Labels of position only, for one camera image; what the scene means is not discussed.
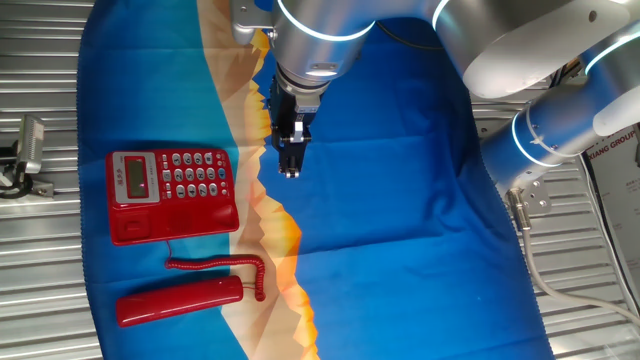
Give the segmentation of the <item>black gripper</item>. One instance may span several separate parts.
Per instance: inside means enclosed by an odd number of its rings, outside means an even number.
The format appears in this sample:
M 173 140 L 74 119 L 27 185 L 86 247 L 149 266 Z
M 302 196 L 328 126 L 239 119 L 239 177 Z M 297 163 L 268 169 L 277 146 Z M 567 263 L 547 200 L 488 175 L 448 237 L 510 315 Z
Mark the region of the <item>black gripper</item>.
M 319 89 L 303 89 L 276 74 L 270 87 L 272 147 L 278 152 L 278 169 L 289 178 L 300 175 L 310 126 L 321 104 Z

